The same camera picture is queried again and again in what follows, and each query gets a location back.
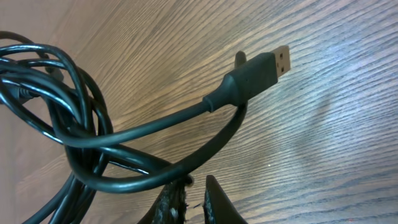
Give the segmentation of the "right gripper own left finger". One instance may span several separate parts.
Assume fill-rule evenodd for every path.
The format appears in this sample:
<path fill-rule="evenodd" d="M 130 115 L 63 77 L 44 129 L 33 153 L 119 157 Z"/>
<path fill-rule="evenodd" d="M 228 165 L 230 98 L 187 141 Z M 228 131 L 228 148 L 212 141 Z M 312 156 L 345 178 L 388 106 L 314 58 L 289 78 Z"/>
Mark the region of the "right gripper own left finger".
<path fill-rule="evenodd" d="M 187 211 L 185 187 L 190 179 L 165 184 L 149 211 L 138 224 L 184 224 Z"/>

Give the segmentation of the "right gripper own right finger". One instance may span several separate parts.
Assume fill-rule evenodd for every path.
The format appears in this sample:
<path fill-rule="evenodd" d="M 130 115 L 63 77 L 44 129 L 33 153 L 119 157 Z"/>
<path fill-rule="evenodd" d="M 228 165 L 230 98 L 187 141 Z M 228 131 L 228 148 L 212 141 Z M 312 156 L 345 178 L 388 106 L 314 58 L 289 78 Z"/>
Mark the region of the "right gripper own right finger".
<path fill-rule="evenodd" d="M 206 177 L 203 210 L 206 224 L 248 224 L 213 175 Z"/>

